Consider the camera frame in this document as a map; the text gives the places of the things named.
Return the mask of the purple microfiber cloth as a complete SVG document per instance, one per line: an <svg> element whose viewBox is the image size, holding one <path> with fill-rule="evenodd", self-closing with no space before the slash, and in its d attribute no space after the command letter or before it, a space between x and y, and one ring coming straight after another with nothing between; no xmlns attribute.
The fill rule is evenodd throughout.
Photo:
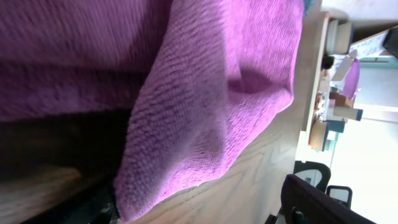
<svg viewBox="0 0 398 224"><path fill-rule="evenodd" d="M294 99L302 0L2 1L1 120L129 109L122 220L222 177Z"/></svg>

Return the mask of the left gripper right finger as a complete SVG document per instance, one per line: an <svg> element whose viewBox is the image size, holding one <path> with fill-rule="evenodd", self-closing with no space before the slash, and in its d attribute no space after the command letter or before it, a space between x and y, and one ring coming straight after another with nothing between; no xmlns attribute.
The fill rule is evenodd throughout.
<svg viewBox="0 0 398 224"><path fill-rule="evenodd" d="M285 223L374 224L351 209L353 191L331 185L326 192L316 189L294 174L282 186L282 216Z"/></svg>

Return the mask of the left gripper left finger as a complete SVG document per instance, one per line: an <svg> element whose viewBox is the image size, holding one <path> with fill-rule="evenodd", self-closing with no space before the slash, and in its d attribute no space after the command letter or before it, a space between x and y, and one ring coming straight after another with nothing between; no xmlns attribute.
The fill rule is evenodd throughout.
<svg viewBox="0 0 398 224"><path fill-rule="evenodd" d="M114 224L118 220L112 185L97 183L22 224Z"/></svg>

